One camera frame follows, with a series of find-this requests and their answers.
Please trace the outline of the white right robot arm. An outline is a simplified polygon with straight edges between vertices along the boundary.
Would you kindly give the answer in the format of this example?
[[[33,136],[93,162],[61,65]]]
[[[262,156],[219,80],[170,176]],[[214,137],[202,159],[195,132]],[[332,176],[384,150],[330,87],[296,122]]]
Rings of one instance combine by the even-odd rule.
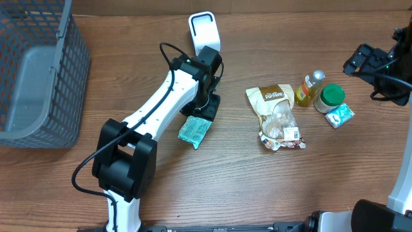
[[[379,104],[393,102],[411,105],[411,26],[395,29],[395,44],[390,51],[360,44],[342,66],[341,83],[346,100],[324,113],[322,123],[314,128],[336,129],[351,115],[347,103],[362,100],[359,84],[369,84],[371,100]],[[361,199],[349,211],[317,210],[303,222],[289,222],[291,231],[411,231],[411,135],[393,137],[402,128],[411,129],[411,120],[397,121],[393,110],[384,108],[365,117],[360,128],[351,125],[347,134],[325,135],[322,144],[332,155],[343,158],[346,167],[360,170],[349,179],[358,187],[369,189],[369,181],[384,183],[390,167],[397,168],[396,182],[386,204]]]

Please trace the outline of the brown Pantree snack bag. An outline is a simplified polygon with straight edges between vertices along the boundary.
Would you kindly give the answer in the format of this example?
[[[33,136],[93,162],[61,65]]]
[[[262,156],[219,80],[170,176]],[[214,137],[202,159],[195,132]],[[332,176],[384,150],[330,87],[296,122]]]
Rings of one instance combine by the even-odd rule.
[[[246,95],[259,119],[259,138],[266,148],[306,148],[292,114],[294,91],[289,84],[249,88]]]

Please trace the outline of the small teal tissue pack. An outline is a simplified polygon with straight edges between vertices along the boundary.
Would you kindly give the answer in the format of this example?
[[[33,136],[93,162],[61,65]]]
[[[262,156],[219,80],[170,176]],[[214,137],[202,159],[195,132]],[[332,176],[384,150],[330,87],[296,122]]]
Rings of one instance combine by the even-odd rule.
[[[342,103],[340,106],[328,112],[324,117],[334,128],[339,128],[354,115],[355,113],[349,106],[346,103]]]

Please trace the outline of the yellow oil bottle silver cap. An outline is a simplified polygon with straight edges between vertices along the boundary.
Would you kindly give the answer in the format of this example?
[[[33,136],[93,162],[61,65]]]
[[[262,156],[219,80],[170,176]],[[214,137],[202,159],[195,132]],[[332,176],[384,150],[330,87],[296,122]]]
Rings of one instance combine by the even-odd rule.
[[[322,70],[315,70],[305,76],[302,83],[294,92],[294,100],[298,106],[308,106],[315,98],[325,78]]]

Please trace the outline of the green lid white jar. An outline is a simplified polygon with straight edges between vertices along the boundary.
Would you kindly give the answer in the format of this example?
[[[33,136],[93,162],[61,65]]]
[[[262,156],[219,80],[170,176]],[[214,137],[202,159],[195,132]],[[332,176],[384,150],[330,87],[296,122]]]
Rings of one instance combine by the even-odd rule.
[[[338,84],[325,86],[314,100],[315,109],[321,113],[328,113],[338,107],[345,99],[344,89]]]

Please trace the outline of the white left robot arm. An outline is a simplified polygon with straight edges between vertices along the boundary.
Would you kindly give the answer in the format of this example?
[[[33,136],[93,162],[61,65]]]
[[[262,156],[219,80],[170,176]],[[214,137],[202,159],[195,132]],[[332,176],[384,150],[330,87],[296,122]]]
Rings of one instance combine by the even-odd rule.
[[[176,115],[206,122],[216,116],[221,78],[215,73],[224,68],[219,51],[204,46],[195,58],[182,53],[167,63],[165,81],[140,109],[101,128],[92,174],[108,200],[104,231],[140,229],[140,198],[155,175],[158,141]]]

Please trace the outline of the teal wet wipes pack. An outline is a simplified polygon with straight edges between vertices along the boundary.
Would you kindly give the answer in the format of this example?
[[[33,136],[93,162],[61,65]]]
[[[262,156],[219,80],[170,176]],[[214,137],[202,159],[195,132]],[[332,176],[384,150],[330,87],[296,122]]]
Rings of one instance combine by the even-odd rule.
[[[212,122],[206,119],[188,116],[179,130],[178,138],[191,143],[197,150],[211,125]]]

